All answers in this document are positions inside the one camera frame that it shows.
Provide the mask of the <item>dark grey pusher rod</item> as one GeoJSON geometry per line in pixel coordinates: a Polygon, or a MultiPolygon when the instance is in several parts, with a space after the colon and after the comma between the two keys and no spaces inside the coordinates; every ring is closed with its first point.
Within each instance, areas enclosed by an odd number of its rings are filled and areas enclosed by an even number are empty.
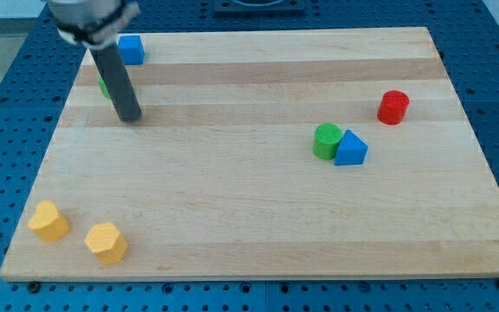
{"type": "Polygon", "coordinates": [[[138,120],[141,108],[118,45],[113,42],[101,49],[91,49],[90,53],[119,119],[123,122],[138,120]]]}

